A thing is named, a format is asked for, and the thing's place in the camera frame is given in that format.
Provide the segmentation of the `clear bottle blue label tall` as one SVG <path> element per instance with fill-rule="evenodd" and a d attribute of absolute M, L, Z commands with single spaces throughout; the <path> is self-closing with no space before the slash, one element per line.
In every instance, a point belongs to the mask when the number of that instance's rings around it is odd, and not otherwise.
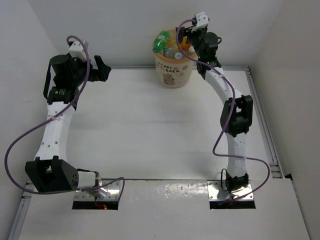
<path fill-rule="evenodd" d="M 195 51 L 195 49 L 194 49 L 193 46 L 190 46 L 190 47 L 188 48 L 188 53 L 189 53 L 190 55 L 194 54 L 195 52 L 196 52 L 196 51 Z"/>

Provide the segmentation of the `clear bottle orange blue label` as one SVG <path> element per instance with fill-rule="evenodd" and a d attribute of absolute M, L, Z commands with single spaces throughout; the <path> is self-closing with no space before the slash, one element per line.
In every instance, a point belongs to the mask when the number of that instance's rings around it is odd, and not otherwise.
<path fill-rule="evenodd" d="M 169 59 L 180 60 L 183 58 L 183 54 L 175 48 L 169 48 L 166 57 Z"/>

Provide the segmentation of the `green plastic bottle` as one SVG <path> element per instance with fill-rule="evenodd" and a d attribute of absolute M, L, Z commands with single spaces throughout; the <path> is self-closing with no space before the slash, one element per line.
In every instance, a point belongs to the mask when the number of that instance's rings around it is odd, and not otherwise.
<path fill-rule="evenodd" d="M 159 51 L 163 50 L 170 38 L 170 33 L 168 31 L 161 31 L 153 42 L 152 51 L 154 53 L 158 53 Z"/>

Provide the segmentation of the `orange juice bottle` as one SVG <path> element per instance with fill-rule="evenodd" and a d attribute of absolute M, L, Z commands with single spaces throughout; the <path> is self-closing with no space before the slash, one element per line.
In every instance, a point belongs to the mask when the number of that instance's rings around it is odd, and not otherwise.
<path fill-rule="evenodd" d="M 192 44 L 191 43 L 187 43 L 187 37 L 185 36 L 182 39 L 182 42 L 179 44 L 179 46 L 181 47 L 182 50 L 188 51 L 189 48 L 192 46 Z"/>

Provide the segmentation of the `yellow cap small bottle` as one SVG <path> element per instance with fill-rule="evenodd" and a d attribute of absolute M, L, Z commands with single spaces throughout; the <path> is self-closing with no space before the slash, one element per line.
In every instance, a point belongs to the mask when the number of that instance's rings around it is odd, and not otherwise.
<path fill-rule="evenodd" d="M 170 39 L 170 40 L 167 42 L 166 46 L 167 46 L 169 49 L 179 50 L 178 45 L 177 45 L 177 42 L 176 42 L 175 39 Z"/>

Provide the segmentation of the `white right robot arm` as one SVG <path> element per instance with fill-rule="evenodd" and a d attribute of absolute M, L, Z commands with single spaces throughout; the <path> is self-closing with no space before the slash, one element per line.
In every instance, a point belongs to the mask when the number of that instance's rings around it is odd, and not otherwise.
<path fill-rule="evenodd" d="M 220 116 L 221 135 L 227 138 L 228 158 L 225 180 L 221 188 L 229 193 L 249 184 L 246 168 L 246 138 L 253 121 L 253 98 L 235 89 L 223 72 L 217 58 L 221 37 L 209 32 L 207 27 L 192 30 L 192 27 L 177 27 L 176 40 L 186 38 L 197 55 L 196 68 L 209 83 L 223 103 Z"/>

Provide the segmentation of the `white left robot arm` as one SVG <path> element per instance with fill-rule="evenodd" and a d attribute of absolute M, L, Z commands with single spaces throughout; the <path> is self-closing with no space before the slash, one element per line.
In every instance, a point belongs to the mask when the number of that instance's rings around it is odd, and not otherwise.
<path fill-rule="evenodd" d="M 78 170 L 67 162 L 67 140 L 79 86 L 88 76 L 90 82 L 105 82 L 111 68 L 99 55 L 97 68 L 80 58 L 61 54 L 49 60 L 43 95 L 47 100 L 47 120 L 42 141 L 25 172 L 41 194 L 63 193 L 98 185 L 97 172 Z"/>

